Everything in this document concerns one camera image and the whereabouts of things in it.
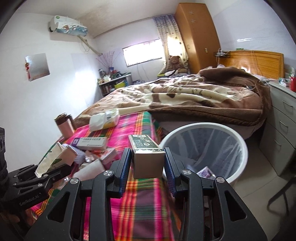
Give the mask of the beige paper bag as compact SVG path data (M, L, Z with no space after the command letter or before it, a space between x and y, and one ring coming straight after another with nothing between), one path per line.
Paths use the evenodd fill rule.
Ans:
M71 166L76 156L77 153L72 148L65 148L57 142L43 157L35 174L37 178L41 178L43 174L64 164Z

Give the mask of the white blue yogurt cup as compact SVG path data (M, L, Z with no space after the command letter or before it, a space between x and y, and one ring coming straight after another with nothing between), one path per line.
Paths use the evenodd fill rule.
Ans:
M104 171L105 168L103 164L97 159L91 163L87 163L86 166L74 173L73 178L78 178L80 181L90 180Z

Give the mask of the purple white medicine box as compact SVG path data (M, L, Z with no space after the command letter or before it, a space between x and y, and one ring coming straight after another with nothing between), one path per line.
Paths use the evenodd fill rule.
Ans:
M99 150L104 151L107 148L106 137L87 137L87 138L74 138L71 146L84 151Z

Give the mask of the green brown small box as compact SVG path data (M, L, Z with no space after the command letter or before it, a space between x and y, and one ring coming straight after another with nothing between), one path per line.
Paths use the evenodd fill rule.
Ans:
M149 135L129 135L134 179L161 178L165 151Z

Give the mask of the white trash bin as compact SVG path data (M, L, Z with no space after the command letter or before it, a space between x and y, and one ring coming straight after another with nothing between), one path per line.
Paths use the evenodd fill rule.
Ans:
M207 167L234 186L248 162L248 148L241 135L218 123L192 123L168 133L159 144L170 148L185 168L200 172Z

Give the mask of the red white small box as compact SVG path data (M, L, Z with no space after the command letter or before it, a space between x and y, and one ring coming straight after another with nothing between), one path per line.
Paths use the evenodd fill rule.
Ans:
M110 147L107 147L106 150L103 151L86 151L85 154L90 161L99 160L104 165L115 161L117 158L117 151Z

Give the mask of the pink brown travel mug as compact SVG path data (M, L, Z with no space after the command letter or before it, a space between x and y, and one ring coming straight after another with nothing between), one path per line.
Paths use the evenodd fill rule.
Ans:
M58 129L62 133L63 138L68 139L73 136L76 126L72 115L62 113L54 119Z

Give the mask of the tissue pack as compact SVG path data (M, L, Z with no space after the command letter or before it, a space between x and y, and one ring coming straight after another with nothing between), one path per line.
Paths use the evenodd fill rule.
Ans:
M117 108L95 114L89 120L89 129L91 132L95 132L115 127L118 124L119 118L120 114Z

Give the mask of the grey drawer nightstand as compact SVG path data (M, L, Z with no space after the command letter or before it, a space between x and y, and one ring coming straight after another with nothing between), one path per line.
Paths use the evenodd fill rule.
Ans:
M295 92L275 81L269 86L271 110L259 148L281 176L295 162Z

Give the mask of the cluttered shelf desk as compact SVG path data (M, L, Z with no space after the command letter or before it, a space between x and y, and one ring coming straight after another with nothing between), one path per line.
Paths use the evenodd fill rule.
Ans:
M115 70L113 67L109 67L108 72L103 69L99 69L99 78L97 80L98 87L105 97L122 87L127 87L132 85L132 73Z

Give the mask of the red chinese knot ornament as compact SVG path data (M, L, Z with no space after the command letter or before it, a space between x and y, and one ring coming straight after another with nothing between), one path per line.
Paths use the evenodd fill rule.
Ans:
M27 76L28 76L28 80L31 80L31 75L30 75L30 64L28 62L25 63L25 68L26 68L26 72L27 72Z

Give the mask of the brown beige blanket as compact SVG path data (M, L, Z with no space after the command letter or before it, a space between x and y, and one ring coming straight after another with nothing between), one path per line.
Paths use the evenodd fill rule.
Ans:
M148 111L162 121L212 121L236 126L262 123L271 109L270 88L235 67L206 68L197 74L114 90L75 118L77 127L90 117L117 108L121 115Z

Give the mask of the brown teddy bear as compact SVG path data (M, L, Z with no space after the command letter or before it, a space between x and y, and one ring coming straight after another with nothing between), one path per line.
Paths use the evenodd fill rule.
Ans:
M180 56L170 56L170 59L166 65L166 72L172 74L187 73L188 70L182 62Z

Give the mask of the wooden headboard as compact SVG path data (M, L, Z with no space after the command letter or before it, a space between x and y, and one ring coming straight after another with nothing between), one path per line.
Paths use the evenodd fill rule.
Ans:
M243 69L269 79L284 78L284 55L278 52L259 50L230 51L226 57L219 57L218 63L225 67Z

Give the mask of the wooden wardrobe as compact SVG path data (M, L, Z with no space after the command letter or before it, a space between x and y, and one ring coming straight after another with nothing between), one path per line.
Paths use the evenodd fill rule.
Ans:
M190 72L196 74L206 67L217 66L215 54L220 49L220 42L207 6L180 3L175 19L188 55Z

